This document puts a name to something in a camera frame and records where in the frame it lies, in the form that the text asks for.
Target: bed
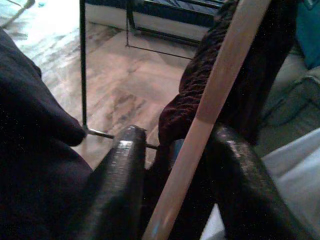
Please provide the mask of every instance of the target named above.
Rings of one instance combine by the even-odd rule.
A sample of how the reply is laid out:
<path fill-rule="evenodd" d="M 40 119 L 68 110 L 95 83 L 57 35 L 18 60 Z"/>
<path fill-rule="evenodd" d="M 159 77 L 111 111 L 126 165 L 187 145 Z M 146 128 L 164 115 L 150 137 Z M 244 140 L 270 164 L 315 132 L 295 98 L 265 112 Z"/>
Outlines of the bed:
<path fill-rule="evenodd" d="M 158 37 L 197 44 L 225 0 L 86 0 L 86 19 Z"/>

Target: wooden dowel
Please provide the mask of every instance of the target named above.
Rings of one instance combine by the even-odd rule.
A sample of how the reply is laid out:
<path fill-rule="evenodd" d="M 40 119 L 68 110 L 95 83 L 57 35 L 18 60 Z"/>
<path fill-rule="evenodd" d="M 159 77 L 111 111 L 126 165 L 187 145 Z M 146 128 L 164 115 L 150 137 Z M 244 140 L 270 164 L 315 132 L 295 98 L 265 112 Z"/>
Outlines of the wooden dowel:
<path fill-rule="evenodd" d="M 142 240 L 167 240 L 207 144 L 271 0 L 241 0 L 208 78 L 196 117 Z"/>

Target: floor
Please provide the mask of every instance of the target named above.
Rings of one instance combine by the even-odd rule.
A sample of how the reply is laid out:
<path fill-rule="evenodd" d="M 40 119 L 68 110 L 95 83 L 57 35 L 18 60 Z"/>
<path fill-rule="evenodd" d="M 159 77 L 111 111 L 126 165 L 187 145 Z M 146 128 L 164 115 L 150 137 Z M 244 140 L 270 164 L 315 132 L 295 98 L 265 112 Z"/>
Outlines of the floor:
<path fill-rule="evenodd" d="M 0 0 L 0 24 L 17 10 Z M 86 25 L 87 109 L 90 128 L 117 134 L 134 124 L 158 144 L 158 118 L 178 92 L 189 60 L 127 48 L 126 33 L 93 23 Z M 62 107 L 82 121 L 79 1 L 38 0 L 5 31 L 42 70 L 43 81 Z M 145 36 L 129 36 L 130 44 L 192 57 L 195 49 Z M 89 135 L 74 149 L 95 168 L 112 140 Z M 146 167 L 155 156 L 148 149 Z"/>

